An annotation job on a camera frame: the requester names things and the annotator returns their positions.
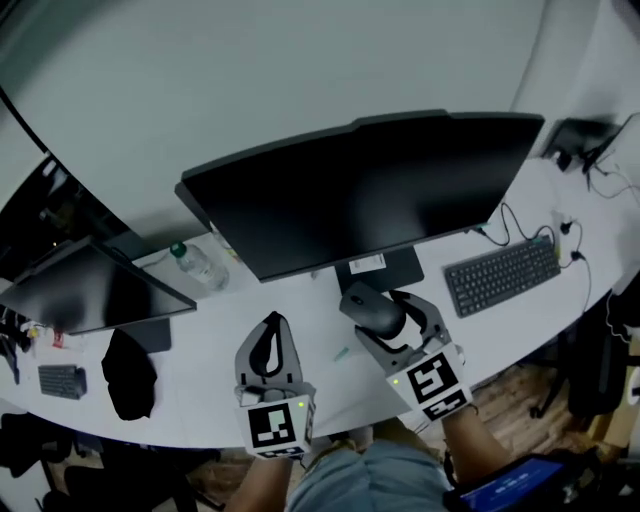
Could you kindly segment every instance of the red object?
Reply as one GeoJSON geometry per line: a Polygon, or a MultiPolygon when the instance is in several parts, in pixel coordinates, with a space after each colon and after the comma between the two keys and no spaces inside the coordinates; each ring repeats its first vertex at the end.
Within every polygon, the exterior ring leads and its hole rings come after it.
{"type": "Polygon", "coordinates": [[[55,331],[53,333],[53,346],[56,348],[62,348],[64,345],[64,336],[61,332],[55,331]]]}

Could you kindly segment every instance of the black keyboard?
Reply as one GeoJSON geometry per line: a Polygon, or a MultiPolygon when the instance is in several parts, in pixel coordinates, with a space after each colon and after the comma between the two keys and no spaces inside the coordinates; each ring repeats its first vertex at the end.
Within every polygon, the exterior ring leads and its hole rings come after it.
{"type": "Polygon", "coordinates": [[[38,376],[43,395],[79,400],[87,392],[84,370],[72,364],[38,366],[38,376]]]}
{"type": "Polygon", "coordinates": [[[560,273],[548,236],[524,241],[444,269],[458,316],[473,315],[560,273]]]}

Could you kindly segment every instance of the curved desk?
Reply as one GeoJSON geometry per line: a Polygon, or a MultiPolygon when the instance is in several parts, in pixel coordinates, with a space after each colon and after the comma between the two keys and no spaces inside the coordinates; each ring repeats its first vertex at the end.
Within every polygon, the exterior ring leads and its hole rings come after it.
{"type": "MultiPolygon", "coordinates": [[[[598,183],[605,193],[619,186],[613,179],[598,183]]],[[[584,228],[581,252],[592,274],[589,304],[601,298],[640,254],[633,243],[634,238],[640,238],[634,236],[640,231],[640,209],[631,194],[614,200],[589,194],[580,173],[565,175],[548,161],[528,160],[506,200],[527,235],[542,224],[550,224],[554,209],[579,219],[584,228]]],[[[513,219],[507,217],[507,223],[512,240],[520,240],[513,219]]],[[[486,231],[504,240],[498,212],[486,231]]],[[[578,234],[574,229],[560,240],[562,263],[575,249],[578,234]]],[[[214,247],[211,235],[195,242],[205,250],[214,247]]],[[[470,385],[522,359],[566,328],[581,315],[588,294],[586,265],[576,262],[560,276],[522,295],[460,319],[441,269],[493,249],[475,233],[419,244],[416,250],[425,279],[405,288],[440,309],[452,339],[464,348],[470,385]]],[[[229,289],[200,300],[196,313],[174,317],[173,348],[151,356],[158,381],[150,418],[126,422],[113,409],[100,366],[110,331],[72,340],[80,346],[78,350],[54,349],[38,342],[34,351],[20,354],[19,386],[13,384],[11,372],[0,361],[0,396],[48,420],[104,437],[176,447],[240,446],[233,414],[237,406],[233,393],[235,353],[251,329],[275,310],[288,319],[305,380],[318,390],[316,436],[406,412],[356,339],[353,323],[338,311],[340,291],[333,269],[320,271],[315,280],[305,274],[259,284],[246,267],[231,262],[226,254],[224,257],[231,269],[229,289]],[[346,355],[337,358],[345,348],[346,355]],[[81,400],[40,394],[37,366],[56,363],[74,363],[86,369],[88,393],[81,400]]],[[[137,263],[157,259],[158,255],[149,256],[137,263]]],[[[149,267],[148,272],[192,297],[202,293],[200,285],[180,273],[170,258],[149,267]]]]}

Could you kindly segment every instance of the chair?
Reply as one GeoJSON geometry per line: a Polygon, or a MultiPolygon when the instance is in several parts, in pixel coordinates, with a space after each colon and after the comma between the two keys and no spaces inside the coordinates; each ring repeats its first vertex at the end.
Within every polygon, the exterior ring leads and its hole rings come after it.
{"type": "Polygon", "coordinates": [[[541,408],[533,407],[532,418],[542,418],[569,380],[569,412],[588,418],[613,412],[624,395],[626,367],[640,366],[640,357],[629,355],[629,344],[611,334],[605,323],[603,297],[576,323],[558,335],[555,361],[537,359],[524,362],[557,368],[558,373],[541,408]]]}
{"type": "Polygon", "coordinates": [[[102,448],[104,469],[68,467],[64,479],[69,496],[49,493],[45,512],[150,511],[169,499],[173,499],[178,512],[196,512],[196,501],[214,510],[224,508],[195,491],[185,474],[193,464],[211,459],[210,450],[155,451],[107,439],[102,440],[102,448]]]}
{"type": "Polygon", "coordinates": [[[0,466],[18,478],[36,462],[62,462],[71,453],[74,433],[32,414],[3,414],[0,466]]]}

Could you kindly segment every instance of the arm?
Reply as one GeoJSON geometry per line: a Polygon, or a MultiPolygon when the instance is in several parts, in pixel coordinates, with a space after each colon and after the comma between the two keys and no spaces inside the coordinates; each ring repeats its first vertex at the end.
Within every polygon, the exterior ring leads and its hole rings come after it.
{"type": "Polygon", "coordinates": [[[490,475],[511,462],[511,455],[471,407],[442,420],[453,467],[461,484],[490,475]]]}
{"type": "Polygon", "coordinates": [[[282,512],[291,477],[291,459],[256,459],[226,512],[282,512]]]}

